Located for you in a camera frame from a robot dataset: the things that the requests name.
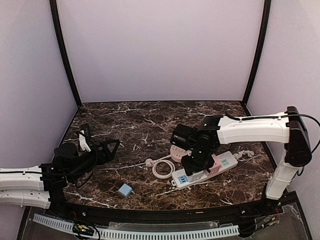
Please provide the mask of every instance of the blue block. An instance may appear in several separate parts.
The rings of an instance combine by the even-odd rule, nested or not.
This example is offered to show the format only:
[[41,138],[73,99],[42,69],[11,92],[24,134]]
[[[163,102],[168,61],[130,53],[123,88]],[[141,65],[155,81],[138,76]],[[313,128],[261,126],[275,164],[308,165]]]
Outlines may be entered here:
[[123,196],[128,197],[129,194],[132,192],[132,188],[127,184],[123,184],[122,187],[118,190]]

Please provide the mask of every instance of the power cord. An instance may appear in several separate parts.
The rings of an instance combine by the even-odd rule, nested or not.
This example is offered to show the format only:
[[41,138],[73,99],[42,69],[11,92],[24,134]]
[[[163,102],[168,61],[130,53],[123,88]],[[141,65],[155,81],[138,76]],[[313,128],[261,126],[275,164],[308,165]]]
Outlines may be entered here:
[[[167,155],[167,156],[164,156],[162,158],[159,158],[157,160],[152,160],[151,158],[148,158],[147,160],[145,160],[145,165],[148,167],[148,168],[151,168],[152,167],[152,173],[153,175],[158,178],[158,179],[168,179],[171,177],[172,173],[176,170],[176,167],[174,165],[173,162],[169,161],[169,160],[166,160],[168,158],[170,158],[171,155]],[[166,175],[161,175],[157,172],[156,170],[156,167],[159,163],[165,163],[165,164],[168,164],[169,167],[170,167],[170,173],[166,174]]]
[[252,158],[255,155],[255,153],[253,151],[243,150],[233,154],[236,160],[239,160],[240,158],[242,158],[243,155],[247,155],[249,158]]

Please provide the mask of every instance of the marble surface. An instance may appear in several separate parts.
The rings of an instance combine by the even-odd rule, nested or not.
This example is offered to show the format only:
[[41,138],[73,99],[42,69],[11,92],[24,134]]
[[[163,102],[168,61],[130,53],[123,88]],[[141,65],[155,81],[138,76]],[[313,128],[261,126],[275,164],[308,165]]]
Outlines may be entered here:
[[[251,150],[254,151],[254,157],[245,156],[235,168],[183,190],[173,187],[171,178],[156,178],[151,168],[144,164],[148,158],[158,159],[170,154],[170,137],[177,124],[198,127],[203,117],[221,115],[226,111],[234,116],[245,116],[237,101],[83,104],[63,142],[77,143],[75,132],[81,124],[88,123],[96,143],[119,139],[121,144],[115,159],[95,167],[93,177],[82,188],[70,184],[64,189],[67,201],[126,210],[185,210],[259,200],[264,185],[274,172],[259,142],[221,145],[216,155],[226,151],[234,154]],[[175,163],[175,167],[182,168],[179,163]],[[164,174],[169,167],[159,164],[157,170]],[[133,188],[127,198],[118,193],[124,183]]]

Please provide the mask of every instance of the white wall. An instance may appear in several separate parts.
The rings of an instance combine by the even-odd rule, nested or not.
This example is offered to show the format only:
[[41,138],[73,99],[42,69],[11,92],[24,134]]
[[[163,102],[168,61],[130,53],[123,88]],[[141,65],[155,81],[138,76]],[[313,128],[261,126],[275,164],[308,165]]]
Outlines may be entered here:
[[241,100],[263,0],[59,0],[83,102]]
[[[274,0],[256,80],[248,103],[253,115],[271,114],[296,106],[300,113],[320,120],[320,1]],[[305,119],[311,146],[320,137],[315,123]],[[270,144],[277,159],[280,144]],[[301,177],[289,186],[296,190],[313,238],[320,239],[320,149]]]
[[[76,111],[48,0],[0,3],[0,167],[48,163]],[[24,209],[0,206],[0,240],[15,240]]]

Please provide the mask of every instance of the white power strip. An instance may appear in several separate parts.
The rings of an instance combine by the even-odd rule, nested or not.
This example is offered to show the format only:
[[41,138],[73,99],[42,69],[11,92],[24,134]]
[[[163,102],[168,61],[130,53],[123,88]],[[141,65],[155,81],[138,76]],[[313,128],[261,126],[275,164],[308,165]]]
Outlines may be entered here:
[[199,177],[197,180],[190,182],[188,180],[188,177],[186,175],[185,170],[180,169],[180,170],[174,171],[172,173],[172,179],[173,179],[171,181],[172,185],[175,186],[178,190],[182,190],[182,189],[185,189],[185,188],[190,187],[192,185],[195,185],[195,184],[201,183],[205,180],[208,180],[214,176],[222,174],[223,172],[234,168],[238,164],[238,161],[235,159],[235,157],[232,155],[232,153],[230,151],[222,153],[217,157],[220,158],[221,167],[216,174],[206,176],[204,171],[201,171],[201,172],[197,173],[197,175],[199,174],[199,175],[201,175],[201,177]]

